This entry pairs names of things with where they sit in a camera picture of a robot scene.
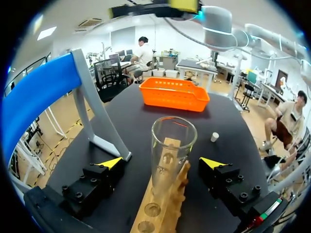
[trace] man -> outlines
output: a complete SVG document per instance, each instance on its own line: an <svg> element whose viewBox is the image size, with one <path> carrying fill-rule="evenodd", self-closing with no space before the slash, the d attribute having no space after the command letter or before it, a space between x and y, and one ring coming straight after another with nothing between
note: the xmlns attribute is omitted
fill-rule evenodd
<svg viewBox="0 0 311 233"><path fill-rule="evenodd" d="M134 56L131 59L131 63L138 63L137 65L131 66L127 69L127 72L133 76L136 70L147 71L149 67L147 67L147 63L152 61L153 52L152 48L150 48L148 44L148 38L142 36L138 40L139 48L135 51Z"/></svg>
<svg viewBox="0 0 311 233"><path fill-rule="evenodd" d="M307 95L303 91L299 91L296 102L288 101L280 104L276 108L277 119L268 118L264 123L266 142L259 150L269 150L272 147L270 142L271 133L276 135L283 142L284 148L289 150L291 154L286 163L283 164L282 169L287 168L297 155L295 147L301 140L304 123L302 109L307 104L307 99Z"/></svg>

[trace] hair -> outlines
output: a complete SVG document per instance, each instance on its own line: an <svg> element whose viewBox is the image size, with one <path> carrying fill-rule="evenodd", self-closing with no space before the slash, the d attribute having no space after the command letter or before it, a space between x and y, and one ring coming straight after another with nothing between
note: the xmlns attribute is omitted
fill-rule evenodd
<svg viewBox="0 0 311 233"><path fill-rule="evenodd" d="M298 96L299 97L302 97L303 98L303 100L305 101L305 104L307 104L307 100L308 100L308 98L307 98L307 95L306 95L306 93L304 92L304 91L299 91L298 92Z"/></svg>
<svg viewBox="0 0 311 233"><path fill-rule="evenodd" d="M141 38L139 38L138 42L143 41L144 43L148 43L148 38L145 36L142 36Z"/></svg>

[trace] glass cup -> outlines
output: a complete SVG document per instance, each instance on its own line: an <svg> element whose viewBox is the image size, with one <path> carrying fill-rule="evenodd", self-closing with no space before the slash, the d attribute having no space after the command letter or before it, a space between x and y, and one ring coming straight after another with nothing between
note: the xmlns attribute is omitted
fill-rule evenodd
<svg viewBox="0 0 311 233"><path fill-rule="evenodd" d="M197 131L193 124L178 116L166 116L152 126L153 195L161 197L171 187L183 167Z"/></svg>

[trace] orange basket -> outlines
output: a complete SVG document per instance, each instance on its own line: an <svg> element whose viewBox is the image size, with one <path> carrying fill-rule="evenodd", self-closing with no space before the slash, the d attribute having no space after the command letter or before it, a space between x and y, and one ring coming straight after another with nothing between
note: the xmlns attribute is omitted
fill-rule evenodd
<svg viewBox="0 0 311 233"><path fill-rule="evenodd" d="M202 112L209 102L205 89L191 81L151 77L139 88L147 105Z"/></svg>

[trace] door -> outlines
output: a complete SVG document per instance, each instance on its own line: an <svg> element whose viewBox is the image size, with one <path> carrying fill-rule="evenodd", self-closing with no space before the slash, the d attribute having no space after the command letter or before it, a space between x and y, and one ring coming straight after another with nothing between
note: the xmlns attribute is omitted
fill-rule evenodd
<svg viewBox="0 0 311 233"><path fill-rule="evenodd" d="M287 81L287 76L288 76L287 73L285 73L284 71L282 71L280 69L278 70L277 79L276 79L276 85L275 85L275 87L277 88L278 91L282 90L281 89L281 84L280 84L281 78L285 77L285 80Z"/></svg>

